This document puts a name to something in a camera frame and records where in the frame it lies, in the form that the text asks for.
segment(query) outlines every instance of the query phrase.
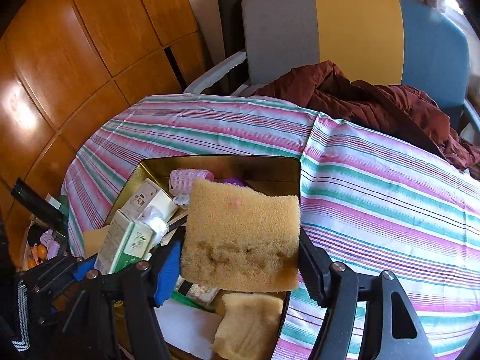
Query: orange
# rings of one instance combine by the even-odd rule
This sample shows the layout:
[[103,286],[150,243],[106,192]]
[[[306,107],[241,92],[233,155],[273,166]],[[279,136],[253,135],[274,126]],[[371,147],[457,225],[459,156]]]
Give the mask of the orange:
[[38,253],[39,258],[41,258],[42,260],[45,260],[47,258],[47,253],[48,252],[49,251],[46,249],[45,246],[38,245],[37,253]]
[[28,269],[31,269],[34,266],[37,266],[37,263],[35,262],[34,259],[28,259],[27,266],[28,266]]

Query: yellow sponge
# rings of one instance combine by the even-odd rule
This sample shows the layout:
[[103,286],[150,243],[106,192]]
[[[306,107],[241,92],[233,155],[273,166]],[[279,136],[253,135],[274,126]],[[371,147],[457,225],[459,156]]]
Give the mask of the yellow sponge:
[[227,360],[264,360],[277,342],[283,301],[266,294],[223,296],[225,317],[212,350]]
[[181,275],[243,292],[298,287],[300,213],[296,196],[270,197],[231,184],[195,180]]

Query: blue gripper pad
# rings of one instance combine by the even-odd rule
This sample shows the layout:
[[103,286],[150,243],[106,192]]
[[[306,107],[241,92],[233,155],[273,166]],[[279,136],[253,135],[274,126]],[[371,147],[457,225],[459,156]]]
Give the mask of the blue gripper pad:
[[90,271],[90,269],[93,269],[93,265],[95,264],[96,259],[97,255],[95,254],[78,264],[76,272],[73,273],[73,277],[76,281],[81,281],[86,275],[86,273]]
[[156,307],[160,307],[165,300],[172,296],[173,288],[180,276],[180,252],[182,249],[182,241],[171,240],[170,243],[172,242],[174,242],[174,244],[170,249],[170,253],[158,272],[157,290],[154,295],[154,303]]

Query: green and white box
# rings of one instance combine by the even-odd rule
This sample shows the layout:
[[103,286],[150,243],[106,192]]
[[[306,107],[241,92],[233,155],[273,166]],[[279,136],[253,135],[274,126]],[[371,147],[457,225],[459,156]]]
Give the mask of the green and white box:
[[102,275],[108,275],[143,260],[150,250],[154,234],[150,226],[117,211],[94,268]]

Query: chair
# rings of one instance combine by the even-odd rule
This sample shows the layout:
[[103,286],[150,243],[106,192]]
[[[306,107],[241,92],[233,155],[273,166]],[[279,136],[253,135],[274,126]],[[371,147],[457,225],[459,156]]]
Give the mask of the chair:
[[249,80],[232,95],[250,96],[292,68],[331,60],[352,81],[406,84],[433,98],[456,127],[465,112],[470,60],[464,33],[442,13],[413,0],[242,0],[245,50],[190,84],[201,93],[248,61]]

